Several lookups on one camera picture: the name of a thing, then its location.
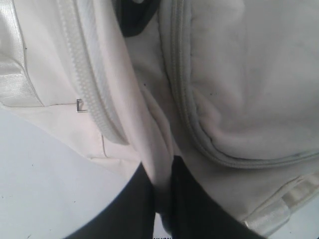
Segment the white zipper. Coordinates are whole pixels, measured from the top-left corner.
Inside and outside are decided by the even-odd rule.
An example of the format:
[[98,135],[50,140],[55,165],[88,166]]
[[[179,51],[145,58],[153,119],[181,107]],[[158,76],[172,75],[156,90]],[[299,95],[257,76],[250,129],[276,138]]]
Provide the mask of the white zipper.
[[112,102],[105,102],[106,89],[98,87],[92,70],[75,0],[57,0],[69,54],[74,68],[74,84],[102,135],[108,140],[128,144]]

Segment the white backpack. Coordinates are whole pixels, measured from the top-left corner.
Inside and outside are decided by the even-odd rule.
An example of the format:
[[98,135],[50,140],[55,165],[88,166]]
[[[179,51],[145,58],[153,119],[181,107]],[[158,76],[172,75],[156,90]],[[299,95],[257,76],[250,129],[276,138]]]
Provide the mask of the white backpack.
[[1,106],[170,211],[174,155],[268,236],[319,190],[319,2],[162,0],[123,37],[110,0],[0,0]]

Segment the metal buckle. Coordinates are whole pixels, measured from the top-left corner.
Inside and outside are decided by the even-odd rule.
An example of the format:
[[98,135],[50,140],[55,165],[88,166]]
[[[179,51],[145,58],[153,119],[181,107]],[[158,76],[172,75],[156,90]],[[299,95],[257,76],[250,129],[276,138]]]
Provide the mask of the metal buckle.
[[76,113],[86,113],[88,110],[83,110],[84,102],[81,99],[76,100]]

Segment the white strap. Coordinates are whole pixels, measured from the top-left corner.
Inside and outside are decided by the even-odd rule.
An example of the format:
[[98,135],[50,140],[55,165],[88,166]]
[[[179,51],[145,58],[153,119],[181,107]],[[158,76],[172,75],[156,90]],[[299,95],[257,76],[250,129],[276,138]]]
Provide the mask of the white strap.
[[0,102],[10,107],[42,106],[25,70],[24,46],[12,0],[0,0]]

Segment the white floor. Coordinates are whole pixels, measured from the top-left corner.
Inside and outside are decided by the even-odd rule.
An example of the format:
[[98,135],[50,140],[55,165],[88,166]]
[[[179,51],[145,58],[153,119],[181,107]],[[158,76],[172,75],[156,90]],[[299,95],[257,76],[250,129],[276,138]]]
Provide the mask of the white floor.
[[[125,184],[40,129],[0,110],[1,239],[61,239],[104,209]],[[170,238],[158,217],[154,237]],[[318,237],[319,197],[271,239]]]

